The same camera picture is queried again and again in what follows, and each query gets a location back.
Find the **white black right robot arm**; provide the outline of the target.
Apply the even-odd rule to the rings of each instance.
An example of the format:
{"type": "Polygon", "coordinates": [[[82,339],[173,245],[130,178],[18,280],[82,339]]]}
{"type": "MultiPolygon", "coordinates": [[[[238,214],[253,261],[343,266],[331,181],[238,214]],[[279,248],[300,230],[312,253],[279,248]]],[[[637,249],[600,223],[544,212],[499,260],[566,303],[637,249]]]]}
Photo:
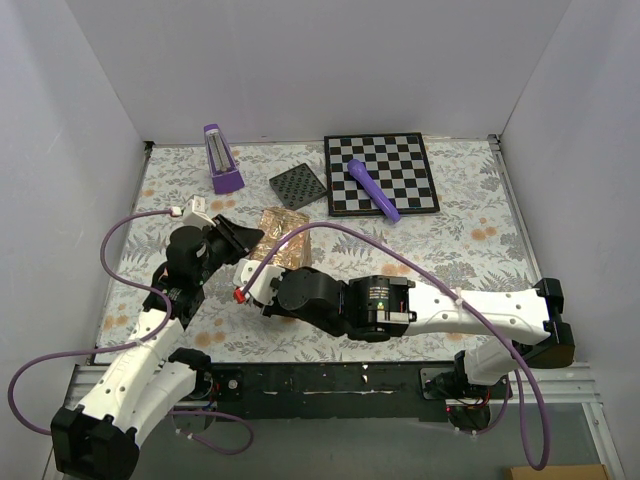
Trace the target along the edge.
{"type": "Polygon", "coordinates": [[[575,342],[561,318],[564,297],[556,279],[516,292],[461,290],[449,297],[405,277],[374,275],[347,282],[313,269],[268,266],[249,290],[262,315],[302,320],[333,337],[386,342],[432,333],[485,335],[487,341],[456,354],[454,366],[425,381],[432,398],[486,399],[519,368],[559,369],[574,360],[575,342]]]}

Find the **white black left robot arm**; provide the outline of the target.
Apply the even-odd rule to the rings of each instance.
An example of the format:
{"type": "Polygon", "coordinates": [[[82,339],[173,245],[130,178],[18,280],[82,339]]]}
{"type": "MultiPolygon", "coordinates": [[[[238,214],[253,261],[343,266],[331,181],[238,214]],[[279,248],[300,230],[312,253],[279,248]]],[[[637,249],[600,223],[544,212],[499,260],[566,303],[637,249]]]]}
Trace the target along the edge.
{"type": "Polygon", "coordinates": [[[51,421],[59,471],[81,479],[130,478],[144,441],[173,406],[211,392],[210,357],[171,348],[201,306],[206,282],[247,257],[263,235],[222,215],[200,214],[171,233],[130,348],[74,408],[60,408],[51,421]]]}

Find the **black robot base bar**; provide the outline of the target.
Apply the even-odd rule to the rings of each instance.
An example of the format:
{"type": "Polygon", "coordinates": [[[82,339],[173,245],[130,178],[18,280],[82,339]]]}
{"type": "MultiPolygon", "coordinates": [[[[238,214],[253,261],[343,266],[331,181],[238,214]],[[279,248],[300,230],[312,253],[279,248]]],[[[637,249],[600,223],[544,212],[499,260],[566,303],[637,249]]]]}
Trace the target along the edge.
{"type": "Polygon", "coordinates": [[[169,362],[196,372],[196,387],[181,406],[205,406],[246,420],[447,420],[445,400],[427,390],[452,361],[221,363],[179,348],[169,362]]]}

